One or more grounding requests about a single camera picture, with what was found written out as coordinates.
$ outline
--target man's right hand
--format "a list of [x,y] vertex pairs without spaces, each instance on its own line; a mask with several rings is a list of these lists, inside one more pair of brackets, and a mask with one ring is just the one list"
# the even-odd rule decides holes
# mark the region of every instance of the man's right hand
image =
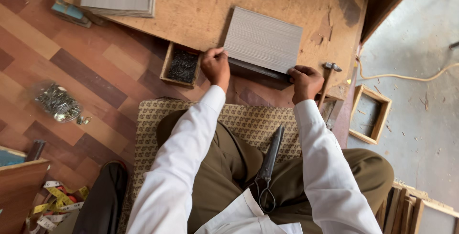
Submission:
[[290,82],[295,84],[295,94],[293,104],[297,104],[307,99],[314,100],[315,95],[322,89],[324,78],[314,68],[304,65],[297,65],[288,70]]
[[220,86],[226,93],[231,73],[228,64],[228,52],[223,47],[209,49],[204,53],[201,70],[209,79],[210,84]]

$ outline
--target yellow measuring tape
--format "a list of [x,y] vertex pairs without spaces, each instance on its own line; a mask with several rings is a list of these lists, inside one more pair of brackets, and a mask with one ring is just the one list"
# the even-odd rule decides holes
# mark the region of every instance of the yellow measuring tape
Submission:
[[[82,187],[76,191],[73,191],[60,181],[46,181],[43,187],[46,188],[46,190],[48,190],[53,196],[55,196],[55,198],[50,199],[46,204],[35,206],[33,208],[31,211],[32,215],[37,213],[42,213],[42,215],[37,220],[37,228],[30,230],[30,234],[36,234],[40,230],[40,226],[49,231],[52,231],[61,221],[65,220],[70,215],[69,213],[66,213],[60,215],[44,216],[44,212],[71,212],[83,207],[84,202],[74,203],[63,191],[57,188],[58,186],[63,186],[67,193],[71,195],[79,192],[84,201],[86,201],[88,198],[89,190],[87,187]],[[26,222],[27,228],[30,229],[30,218],[27,218]]]

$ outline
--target white sleeve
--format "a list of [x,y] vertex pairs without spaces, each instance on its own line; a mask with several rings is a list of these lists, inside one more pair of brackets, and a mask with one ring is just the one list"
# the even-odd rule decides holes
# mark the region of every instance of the white sleeve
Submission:
[[225,103],[224,91],[212,85],[177,121],[158,150],[134,202],[127,234],[187,233],[193,183],[206,156]]
[[304,192],[314,222],[324,234],[380,234],[375,216],[316,103],[311,99],[299,102],[294,113],[303,151]]

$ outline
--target wooden parquet floor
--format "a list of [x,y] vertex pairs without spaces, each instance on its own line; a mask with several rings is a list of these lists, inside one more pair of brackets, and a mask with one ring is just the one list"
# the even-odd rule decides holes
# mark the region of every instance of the wooden parquet floor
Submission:
[[[198,100],[210,83],[200,73],[194,90],[159,80],[168,42],[125,26],[83,28],[60,20],[54,0],[0,0],[0,145],[27,152],[47,141],[47,179],[91,187],[100,166],[134,163],[137,108],[168,96]],[[58,123],[30,99],[34,83],[52,79],[83,105],[88,125]],[[293,88],[277,91],[232,77],[227,103],[293,107]]]

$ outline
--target white shirt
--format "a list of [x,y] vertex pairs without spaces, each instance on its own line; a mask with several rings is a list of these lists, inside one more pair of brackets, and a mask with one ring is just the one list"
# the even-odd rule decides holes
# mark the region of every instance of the white shirt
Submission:
[[[173,128],[158,150],[135,200],[127,234],[186,234],[194,178],[206,156],[225,102],[212,85]],[[314,222],[329,233],[380,234],[381,229],[335,136],[313,100],[296,104],[295,118],[303,151],[303,182]],[[274,224],[246,190],[196,233],[301,233],[299,223]]]

